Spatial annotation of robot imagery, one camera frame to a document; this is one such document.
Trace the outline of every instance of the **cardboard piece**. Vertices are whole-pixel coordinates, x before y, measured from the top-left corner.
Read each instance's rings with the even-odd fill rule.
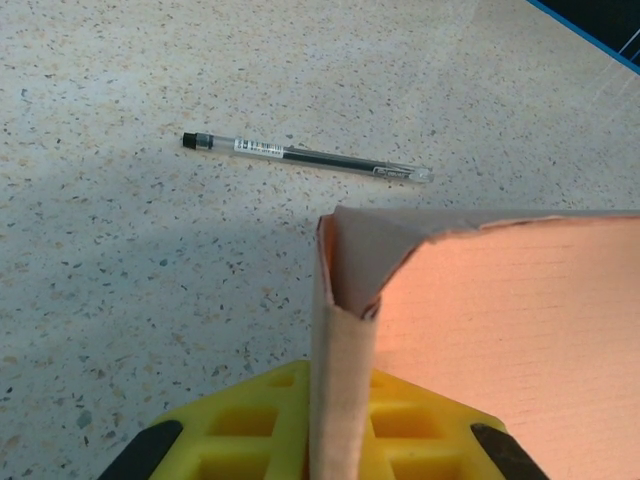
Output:
[[[640,212],[318,227],[312,480],[355,480],[372,368],[504,421],[551,478],[640,478]]]

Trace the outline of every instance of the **brown cardboard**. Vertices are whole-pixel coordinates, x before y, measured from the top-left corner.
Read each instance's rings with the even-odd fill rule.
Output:
[[[312,479],[357,478],[374,365],[498,416],[551,478],[640,478],[638,212],[339,207],[318,233]]]

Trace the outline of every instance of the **cardboard edge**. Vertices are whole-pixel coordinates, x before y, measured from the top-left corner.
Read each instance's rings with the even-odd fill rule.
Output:
[[[335,305],[330,265],[331,216],[317,229],[309,408],[311,480],[357,480],[368,415],[376,317],[359,319]]]

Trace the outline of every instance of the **black rubber pad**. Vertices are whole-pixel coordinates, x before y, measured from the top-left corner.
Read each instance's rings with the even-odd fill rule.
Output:
[[[471,431],[505,480],[549,480],[511,435],[482,423]]]
[[[177,420],[141,431],[98,480],[149,480],[181,432],[182,424]]]

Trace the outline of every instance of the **square hole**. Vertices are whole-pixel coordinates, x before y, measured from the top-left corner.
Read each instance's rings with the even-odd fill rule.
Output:
[[[462,480],[457,457],[400,457],[391,460],[395,480]]]
[[[269,437],[278,418],[274,407],[233,407],[221,412],[209,429],[209,435]]]
[[[421,407],[380,408],[371,414],[377,438],[439,438],[430,412]]]
[[[195,480],[264,480],[268,467],[266,453],[204,456]]]

